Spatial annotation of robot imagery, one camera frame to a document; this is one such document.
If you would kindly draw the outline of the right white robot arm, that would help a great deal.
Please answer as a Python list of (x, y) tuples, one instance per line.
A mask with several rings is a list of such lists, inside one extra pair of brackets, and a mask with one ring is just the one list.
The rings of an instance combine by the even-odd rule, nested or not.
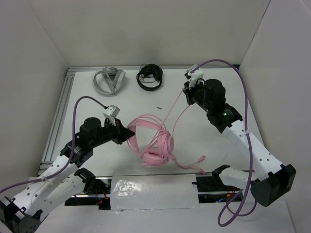
[(227, 186), (246, 189), (246, 184), (250, 182), (253, 198), (264, 207), (290, 191), (296, 175), (295, 168), (275, 158), (246, 129), (244, 117), (226, 103), (225, 88), (219, 80), (190, 78), (184, 84), (183, 92), (188, 105), (199, 105), (206, 112), (209, 122), (253, 162), (251, 179), (248, 179), (248, 173), (228, 165), (215, 169), (212, 172), (215, 189), (224, 190)]

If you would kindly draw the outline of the pink headphones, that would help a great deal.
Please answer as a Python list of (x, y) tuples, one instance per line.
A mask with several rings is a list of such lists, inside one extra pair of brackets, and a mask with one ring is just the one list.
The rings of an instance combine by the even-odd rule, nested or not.
[(134, 118), (127, 126), (134, 133), (138, 127), (156, 130), (151, 142), (142, 150), (139, 149), (135, 135), (127, 140), (129, 148), (143, 160), (141, 165), (163, 166), (168, 163), (173, 154), (174, 140), (164, 121), (155, 115), (144, 114)]

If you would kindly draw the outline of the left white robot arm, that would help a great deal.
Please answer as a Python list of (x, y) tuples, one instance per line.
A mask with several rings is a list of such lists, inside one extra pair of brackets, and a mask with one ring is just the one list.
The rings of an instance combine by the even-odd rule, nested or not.
[(109, 119), (102, 123), (98, 118), (87, 118), (37, 183), (12, 198), (1, 199), (1, 223), (13, 233), (34, 233), (50, 212), (71, 196), (94, 192), (96, 177), (82, 167), (94, 148), (110, 141), (120, 145), (134, 135), (117, 118), (113, 123)]

